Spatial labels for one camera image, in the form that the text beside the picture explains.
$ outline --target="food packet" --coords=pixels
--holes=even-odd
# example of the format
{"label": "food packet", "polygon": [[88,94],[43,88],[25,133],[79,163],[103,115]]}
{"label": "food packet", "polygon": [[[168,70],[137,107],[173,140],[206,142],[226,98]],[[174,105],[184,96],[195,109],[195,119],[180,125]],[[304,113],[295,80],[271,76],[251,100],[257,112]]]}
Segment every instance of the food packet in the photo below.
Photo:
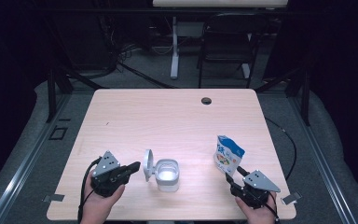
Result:
{"label": "food packet", "polygon": [[240,148],[233,140],[225,135],[217,136],[217,149],[214,153],[214,161],[217,168],[224,173],[233,175],[240,165],[245,150]]}

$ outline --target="table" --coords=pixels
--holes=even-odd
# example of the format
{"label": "table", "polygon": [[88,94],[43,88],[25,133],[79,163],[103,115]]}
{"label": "table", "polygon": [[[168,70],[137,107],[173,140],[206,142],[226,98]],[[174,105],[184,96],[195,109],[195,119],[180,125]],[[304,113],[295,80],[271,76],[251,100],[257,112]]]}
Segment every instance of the table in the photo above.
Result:
{"label": "table", "polygon": [[[205,97],[211,99],[209,105],[201,102]],[[154,176],[145,181],[141,164],[108,219],[245,219],[213,161],[220,134],[245,149],[241,161],[245,170],[259,169],[281,189],[280,218],[295,217],[295,207],[280,202],[290,193],[257,96],[243,89],[96,91],[56,189],[64,198],[51,202],[47,216],[76,219],[83,175],[106,150],[128,165],[143,163],[145,150],[152,149],[155,162],[178,161],[179,190],[159,191]],[[240,174],[233,177],[242,185]]]}
{"label": "table", "polygon": [[[284,8],[288,0],[153,0],[153,7],[222,7],[224,9],[233,7],[261,7],[261,8]],[[176,17],[172,20],[172,64],[171,79],[178,78],[179,53],[177,42]],[[242,72],[245,77],[249,76],[249,65],[242,65]]]}

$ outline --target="gray carpet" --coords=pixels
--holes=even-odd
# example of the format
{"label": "gray carpet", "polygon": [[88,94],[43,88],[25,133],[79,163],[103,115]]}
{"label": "gray carpet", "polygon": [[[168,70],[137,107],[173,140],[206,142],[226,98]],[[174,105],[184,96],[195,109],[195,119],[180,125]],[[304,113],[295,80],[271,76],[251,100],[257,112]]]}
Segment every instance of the gray carpet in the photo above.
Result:
{"label": "gray carpet", "polygon": [[[266,42],[260,50],[252,88],[263,84],[261,77],[271,44],[271,42]],[[170,79],[171,53],[161,55],[140,49],[133,50],[126,55],[124,64],[178,88],[197,88],[197,47],[186,45],[185,42],[180,53],[179,78],[176,80]],[[232,70],[232,67],[219,67],[219,69],[207,67],[206,76],[213,77],[216,71],[219,74],[224,74],[224,76],[241,76],[241,70]],[[76,90],[67,97],[59,95],[63,102],[67,99],[67,103],[63,105],[55,122],[49,124],[53,127],[66,129],[64,138],[62,140],[49,140],[51,129],[49,133],[45,134],[47,139],[41,144],[40,154],[37,156],[32,172],[27,176],[26,182],[22,186],[20,193],[16,195],[14,203],[10,206],[8,212],[4,214],[3,222],[5,223],[50,222],[46,218],[48,203],[42,202],[42,200],[45,195],[53,194],[57,187],[63,167],[92,97],[92,90],[89,87],[75,79],[71,81]],[[109,76],[94,78],[93,81],[115,89],[158,88],[156,85],[145,81],[120,66]],[[215,86],[214,84],[216,83],[223,84],[223,86]],[[205,80],[204,88],[238,88],[238,83],[238,80],[235,79],[233,83],[231,81],[222,82],[220,79],[216,81],[207,79]],[[297,148],[296,166],[287,182],[289,189],[292,192],[299,191],[303,198],[296,205],[296,218],[282,223],[341,223],[341,218],[332,201],[330,192],[312,156],[310,141],[301,128],[302,121],[297,118],[296,113],[298,112],[293,108],[293,102],[296,102],[296,99],[287,99],[282,94],[283,87],[284,83],[268,93],[258,94],[266,118],[273,120],[284,128],[294,139]],[[11,178],[21,166],[22,160],[34,149],[40,139],[40,134],[46,130],[45,121],[48,117],[47,84],[40,85],[36,88],[36,92],[38,93],[38,102],[34,113],[21,139],[13,149],[12,155],[7,160],[7,165],[0,174],[0,199]],[[310,128],[358,222],[358,185],[353,180],[351,171],[342,160],[342,146],[335,126],[324,110],[321,101],[313,94],[310,97],[310,123]],[[267,121],[267,124],[282,164],[283,172],[287,174],[294,159],[293,144],[280,128],[269,121]]]}

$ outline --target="open lid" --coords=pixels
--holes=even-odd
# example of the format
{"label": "open lid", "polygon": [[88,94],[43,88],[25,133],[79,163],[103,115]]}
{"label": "open lid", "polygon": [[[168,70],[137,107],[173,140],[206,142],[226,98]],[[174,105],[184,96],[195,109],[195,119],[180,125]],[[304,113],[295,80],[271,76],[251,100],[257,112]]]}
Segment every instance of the open lid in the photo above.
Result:
{"label": "open lid", "polygon": [[152,149],[147,149],[145,152],[144,173],[145,173],[146,181],[149,181],[150,176],[154,174]]}

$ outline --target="chair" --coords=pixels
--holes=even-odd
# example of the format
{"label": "chair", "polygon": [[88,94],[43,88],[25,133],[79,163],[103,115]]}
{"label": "chair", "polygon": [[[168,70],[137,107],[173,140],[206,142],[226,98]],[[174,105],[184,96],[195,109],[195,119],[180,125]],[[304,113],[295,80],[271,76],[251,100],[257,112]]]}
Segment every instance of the chair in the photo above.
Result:
{"label": "chair", "polygon": [[209,18],[203,26],[197,64],[200,70],[199,88],[203,62],[238,63],[237,69],[248,63],[250,74],[246,88],[249,88],[258,45],[268,26],[269,19],[259,14],[219,13]]}

